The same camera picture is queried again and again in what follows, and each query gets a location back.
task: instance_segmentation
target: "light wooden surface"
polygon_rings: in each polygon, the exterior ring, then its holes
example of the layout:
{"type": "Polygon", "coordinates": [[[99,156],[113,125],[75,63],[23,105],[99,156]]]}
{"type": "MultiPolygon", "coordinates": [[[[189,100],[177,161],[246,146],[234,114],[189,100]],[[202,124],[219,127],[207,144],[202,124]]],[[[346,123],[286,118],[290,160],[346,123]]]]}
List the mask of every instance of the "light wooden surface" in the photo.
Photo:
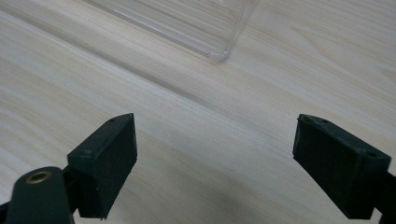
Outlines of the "light wooden surface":
{"type": "Polygon", "coordinates": [[[394,0],[261,0],[223,63],[80,0],[1,0],[0,203],[133,112],[106,223],[377,223],[346,219],[292,143],[305,113],[396,158],[395,95],[394,0]]]}

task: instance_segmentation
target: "black plastic piece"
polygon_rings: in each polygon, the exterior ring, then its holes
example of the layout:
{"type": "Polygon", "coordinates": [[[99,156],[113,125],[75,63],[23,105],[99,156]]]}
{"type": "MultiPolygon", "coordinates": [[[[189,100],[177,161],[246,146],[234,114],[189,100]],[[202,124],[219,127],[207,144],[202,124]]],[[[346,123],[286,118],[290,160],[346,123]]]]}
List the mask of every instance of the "black plastic piece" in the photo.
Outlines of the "black plastic piece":
{"type": "Polygon", "coordinates": [[[68,156],[69,165],[37,169],[0,205],[0,223],[72,223],[73,213],[106,218],[136,163],[134,115],[108,120],[68,156]]]}
{"type": "Polygon", "coordinates": [[[378,189],[375,207],[383,214],[380,223],[396,223],[396,177],[387,173],[378,189]]]}
{"type": "Polygon", "coordinates": [[[81,217],[107,217],[136,158],[133,114],[108,120],[67,155],[82,187],[81,217]]]}
{"type": "Polygon", "coordinates": [[[308,115],[298,118],[293,155],[348,218],[371,217],[390,156],[308,115]]]}
{"type": "Polygon", "coordinates": [[[70,224],[72,221],[61,169],[45,167],[17,180],[8,206],[7,224],[70,224]]]}

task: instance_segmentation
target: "transparent container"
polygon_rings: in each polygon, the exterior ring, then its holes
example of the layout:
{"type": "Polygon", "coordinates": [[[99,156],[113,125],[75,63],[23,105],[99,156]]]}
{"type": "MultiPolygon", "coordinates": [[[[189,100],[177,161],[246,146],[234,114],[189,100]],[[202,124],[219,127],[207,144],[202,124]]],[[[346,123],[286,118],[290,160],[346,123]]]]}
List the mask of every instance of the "transparent container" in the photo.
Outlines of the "transparent container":
{"type": "Polygon", "coordinates": [[[254,0],[85,0],[216,61],[226,58],[254,0]]]}

